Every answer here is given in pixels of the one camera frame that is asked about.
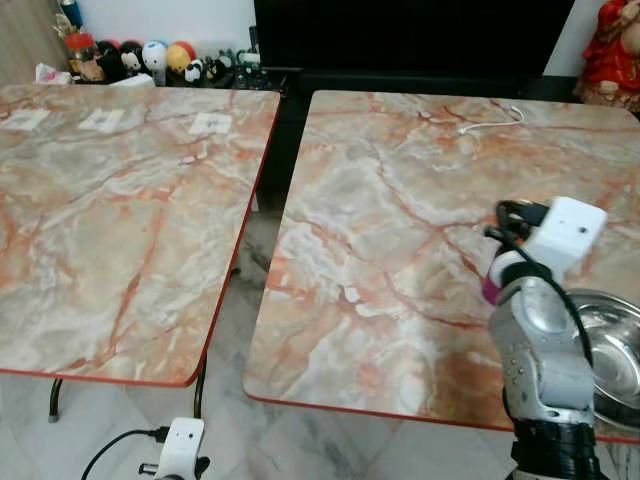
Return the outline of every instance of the white wall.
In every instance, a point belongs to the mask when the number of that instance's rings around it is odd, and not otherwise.
[[[596,29],[598,10],[605,0],[575,0],[573,9],[551,54],[545,75],[577,76],[584,64],[582,52]]]
[[[186,40],[198,55],[218,48],[249,46],[255,24],[253,0],[78,0],[85,24],[97,40],[141,42]],[[595,30],[604,0],[575,0],[545,75],[577,76],[582,52]]]
[[[247,48],[253,0],[78,0],[96,40],[190,42],[198,55]]]

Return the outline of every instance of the panda figurine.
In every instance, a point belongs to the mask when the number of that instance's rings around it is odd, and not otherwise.
[[[193,85],[202,85],[207,76],[205,63],[196,58],[184,69],[184,79]]]

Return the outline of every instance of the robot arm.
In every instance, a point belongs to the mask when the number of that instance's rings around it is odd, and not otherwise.
[[[590,356],[566,300],[551,283],[589,251],[606,213],[568,198],[556,199],[551,208],[509,206],[517,214],[500,212],[500,229],[489,228],[488,234],[510,236],[489,277],[500,290],[490,331],[502,358],[504,403],[517,438],[513,478],[601,479]],[[515,245],[518,238],[525,240],[521,247]],[[522,251],[539,263],[532,265]]]

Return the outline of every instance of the round toy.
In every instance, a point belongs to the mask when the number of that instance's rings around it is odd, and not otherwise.
[[[166,85],[167,47],[162,42],[149,42],[142,49],[142,60],[151,71],[156,86]]]
[[[227,66],[220,60],[219,58],[216,60],[211,60],[208,58],[207,61],[207,78],[212,82],[217,82],[221,78],[223,78],[229,69]]]
[[[194,85],[202,84],[205,76],[205,64],[200,59],[193,60],[184,71],[184,79]]]
[[[133,40],[128,40],[120,46],[120,59],[130,77],[141,72],[146,72],[142,61],[142,45]]]
[[[196,58],[196,52],[187,42],[172,43],[167,50],[167,65],[178,75],[183,75],[187,66]]]
[[[120,58],[120,45],[113,40],[102,40],[98,42],[98,49],[101,57],[98,65],[102,67],[109,83],[118,82],[127,76],[127,72]]]

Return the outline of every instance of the black cable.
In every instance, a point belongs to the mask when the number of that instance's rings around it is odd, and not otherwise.
[[[146,435],[146,436],[155,438],[156,442],[162,443],[166,440],[168,433],[169,433],[169,427],[160,427],[156,430],[129,430],[128,432],[124,432],[118,435],[116,438],[114,438],[109,443],[107,443],[104,447],[102,447],[102,449],[98,453],[96,453],[96,455],[91,459],[91,461],[89,462],[89,465],[87,465],[87,468],[85,468],[84,473],[82,474],[81,480],[87,480],[87,477],[89,476],[89,472],[91,471],[95,463],[98,461],[98,459],[104,454],[104,452],[109,450],[111,447],[113,447],[116,443],[118,443],[123,438],[130,437],[132,435]]]
[[[520,248],[520,246],[518,246],[515,243],[515,241],[511,238],[511,233],[507,231],[503,223],[504,219],[507,218],[506,206],[503,204],[503,202],[499,203],[498,206],[496,207],[496,216],[498,218],[498,231],[501,234],[501,238],[497,238],[497,240],[501,241],[504,245],[506,245],[507,248],[511,250],[515,250],[518,253],[518,255],[520,255],[527,263],[529,263],[533,267],[533,269],[536,271],[536,273],[543,280],[545,280],[551,286],[551,288],[553,288],[555,292],[560,296],[560,298],[562,299],[562,303],[564,303],[567,310],[569,310],[569,313],[571,314],[571,318],[573,319],[573,322],[575,323],[576,328],[578,329],[578,335],[580,337],[580,343],[582,344],[582,350],[584,352],[584,356],[587,359],[587,362],[589,362],[589,365],[593,367],[593,355],[591,353],[591,340],[589,339],[589,334],[587,333],[587,331],[584,328],[584,325],[582,324],[582,319],[580,318],[580,312],[578,312],[578,309],[576,308],[575,303],[573,303],[573,300],[571,300],[571,297],[567,295],[567,292],[565,292],[564,289],[560,285],[558,285],[558,283],[552,278],[552,276],[549,275],[544,269],[542,269],[540,267],[540,264],[536,262],[533,258],[531,258],[531,256],[527,252],[525,252],[522,248]]]

